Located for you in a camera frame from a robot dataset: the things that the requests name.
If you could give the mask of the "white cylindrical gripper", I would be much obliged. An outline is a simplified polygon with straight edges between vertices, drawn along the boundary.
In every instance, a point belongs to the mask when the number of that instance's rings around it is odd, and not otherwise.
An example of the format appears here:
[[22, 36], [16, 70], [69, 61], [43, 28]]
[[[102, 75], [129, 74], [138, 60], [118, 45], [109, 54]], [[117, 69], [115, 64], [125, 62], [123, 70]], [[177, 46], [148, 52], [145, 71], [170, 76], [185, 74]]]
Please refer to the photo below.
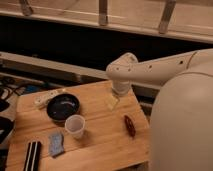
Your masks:
[[107, 107], [110, 110], [113, 110], [117, 104], [119, 103], [120, 99], [119, 96], [124, 96], [130, 90], [131, 85], [129, 82], [120, 82], [120, 81], [113, 81], [112, 82], [112, 90], [106, 99]]

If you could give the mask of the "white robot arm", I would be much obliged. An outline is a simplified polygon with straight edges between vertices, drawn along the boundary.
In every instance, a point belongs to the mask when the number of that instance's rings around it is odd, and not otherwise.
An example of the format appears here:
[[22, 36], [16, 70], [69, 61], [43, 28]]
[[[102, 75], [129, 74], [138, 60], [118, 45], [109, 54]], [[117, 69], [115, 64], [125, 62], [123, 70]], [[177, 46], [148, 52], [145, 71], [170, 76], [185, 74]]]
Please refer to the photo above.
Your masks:
[[157, 86], [149, 171], [213, 171], [213, 48], [140, 62], [125, 53], [106, 68], [112, 89]]

